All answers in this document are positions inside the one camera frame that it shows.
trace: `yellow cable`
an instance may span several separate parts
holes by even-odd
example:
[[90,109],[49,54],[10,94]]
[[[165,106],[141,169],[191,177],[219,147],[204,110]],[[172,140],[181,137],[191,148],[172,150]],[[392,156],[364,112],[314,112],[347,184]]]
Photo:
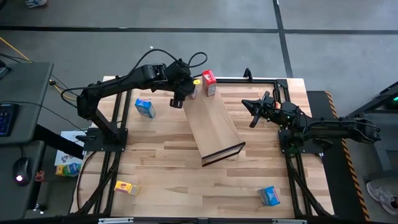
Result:
[[[18,49],[16,49],[14,46],[12,46],[9,42],[7,42],[6,40],[4,40],[2,37],[0,37],[0,40],[3,41],[5,44],[7,44],[10,48],[12,48],[13,50],[15,50],[20,56],[22,56],[24,59],[28,60],[29,62],[32,62],[29,58],[27,58],[22,52],[20,52]],[[54,85],[54,87],[58,90],[58,92],[62,93],[62,91],[59,89],[58,86]],[[64,95],[64,97],[66,99],[69,100],[76,100],[75,98],[72,98],[70,96]]]

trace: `computer mouse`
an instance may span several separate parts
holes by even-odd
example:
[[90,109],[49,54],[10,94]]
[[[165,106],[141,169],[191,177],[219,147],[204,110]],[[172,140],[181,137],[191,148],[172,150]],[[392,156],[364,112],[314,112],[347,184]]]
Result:
[[18,186],[26,186],[32,179],[32,168],[30,167],[29,158],[22,157],[15,161],[12,167],[12,178]]

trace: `shoe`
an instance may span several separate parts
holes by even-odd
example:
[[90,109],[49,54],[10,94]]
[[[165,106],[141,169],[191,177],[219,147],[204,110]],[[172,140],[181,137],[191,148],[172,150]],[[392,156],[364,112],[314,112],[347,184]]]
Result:
[[47,3],[47,0],[25,0],[27,7],[33,8],[37,6],[43,6]]
[[398,214],[398,209],[391,205],[391,202],[396,200],[394,195],[382,189],[381,187],[374,188],[370,182],[366,184],[366,189],[368,190],[369,195],[374,200],[378,201],[386,212],[390,213],[391,215]]

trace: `keyboard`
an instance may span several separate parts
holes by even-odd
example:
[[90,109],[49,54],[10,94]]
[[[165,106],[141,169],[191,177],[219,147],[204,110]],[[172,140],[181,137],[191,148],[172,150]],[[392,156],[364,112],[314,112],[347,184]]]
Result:
[[8,137],[11,135],[18,107],[19,105],[15,103],[0,105],[0,137]]

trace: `black desk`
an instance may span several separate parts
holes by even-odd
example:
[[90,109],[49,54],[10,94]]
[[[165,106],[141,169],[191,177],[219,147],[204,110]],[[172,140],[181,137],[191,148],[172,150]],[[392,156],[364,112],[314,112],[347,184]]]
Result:
[[26,210],[33,209],[40,189],[40,182],[35,182],[36,172],[43,161],[45,144],[42,141],[34,141],[22,145],[24,156],[30,159],[32,168],[32,180],[24,186],[19,187],[12,176],[12,166],[21,157],[19,145],[0,147],[0,221],[15,220],[25,216]]
[[37,105],[17,103],[20,107],[12,133],[9,137],[0,138],[0,147],[5,144],[25,144],[41,140],[48,146],[82,159],[81,146],[37,124],[53,64],[15,63],[9,64],[9,67],[12,70],[0,79],[0,102],[25,101]]

